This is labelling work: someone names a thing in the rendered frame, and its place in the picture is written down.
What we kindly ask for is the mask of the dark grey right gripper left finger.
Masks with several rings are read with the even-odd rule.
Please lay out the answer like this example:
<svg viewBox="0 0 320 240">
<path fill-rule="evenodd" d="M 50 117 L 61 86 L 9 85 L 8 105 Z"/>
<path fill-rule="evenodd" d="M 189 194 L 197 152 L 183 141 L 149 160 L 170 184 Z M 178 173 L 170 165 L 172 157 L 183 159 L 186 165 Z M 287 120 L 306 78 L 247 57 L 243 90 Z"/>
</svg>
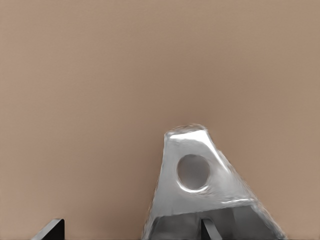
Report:
<svg viewBox="0 0 320 240">
<path fill-rule="evenodd" d="M 65 220 L 63 218 L 51 220 L 31 240 L 65 240 Z"/>
</svg>

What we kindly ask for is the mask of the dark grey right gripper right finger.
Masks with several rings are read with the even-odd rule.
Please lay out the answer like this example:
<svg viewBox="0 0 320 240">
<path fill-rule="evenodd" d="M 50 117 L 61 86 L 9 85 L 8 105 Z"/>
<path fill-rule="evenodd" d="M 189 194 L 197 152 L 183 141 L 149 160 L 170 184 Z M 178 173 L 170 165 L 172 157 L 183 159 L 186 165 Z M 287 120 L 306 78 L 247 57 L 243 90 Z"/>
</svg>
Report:
<svg viewBox="0 0 320 240">
<path fill-rule="evenodd" d="M 201 240 L 223 240 L 211 219 L 201 220 Z"/>
</svg>

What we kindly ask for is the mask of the silver frame post foot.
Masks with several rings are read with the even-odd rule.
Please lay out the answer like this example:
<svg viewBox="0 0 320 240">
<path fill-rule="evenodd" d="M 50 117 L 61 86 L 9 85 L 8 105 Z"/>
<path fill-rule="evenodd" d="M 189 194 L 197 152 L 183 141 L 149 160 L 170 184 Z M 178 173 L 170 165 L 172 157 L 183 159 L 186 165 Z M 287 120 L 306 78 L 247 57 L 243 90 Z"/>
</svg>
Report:
<svg viewBox="0 0 320 240">
<path fill-rule="evenodd" d="M 200 124 L 164 135 L 163 158 L 141 240 L 201 240 L 210 219 L 222 240 L 287 240 Z"/>
</svg>

